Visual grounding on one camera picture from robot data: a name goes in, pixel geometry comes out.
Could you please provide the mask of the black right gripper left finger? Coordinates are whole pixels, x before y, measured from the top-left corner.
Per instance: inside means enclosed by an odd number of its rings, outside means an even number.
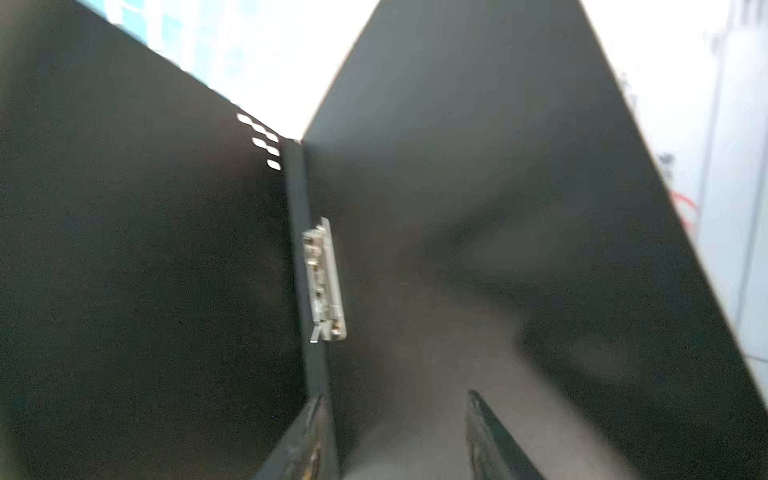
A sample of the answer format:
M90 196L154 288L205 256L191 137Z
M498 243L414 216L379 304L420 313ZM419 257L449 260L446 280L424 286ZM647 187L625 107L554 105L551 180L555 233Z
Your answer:
M339 458L330 400L312 397L258 472L257 480L339 478Z

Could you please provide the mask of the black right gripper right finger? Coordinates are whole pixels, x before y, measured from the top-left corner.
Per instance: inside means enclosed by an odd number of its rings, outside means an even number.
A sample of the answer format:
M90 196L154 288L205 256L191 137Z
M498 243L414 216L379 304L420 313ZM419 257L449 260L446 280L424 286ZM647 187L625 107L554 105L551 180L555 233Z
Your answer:
M544 479L475 390L467 392L465 425L472 479Z

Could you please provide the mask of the red folder with black inside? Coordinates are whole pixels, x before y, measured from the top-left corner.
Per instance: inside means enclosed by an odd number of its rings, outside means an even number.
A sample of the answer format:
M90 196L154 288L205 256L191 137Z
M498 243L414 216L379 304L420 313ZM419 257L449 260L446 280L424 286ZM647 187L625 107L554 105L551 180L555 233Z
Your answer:
M1 475L763 479L767 409L577 1L385 1L301 140L77 1L1 5Z

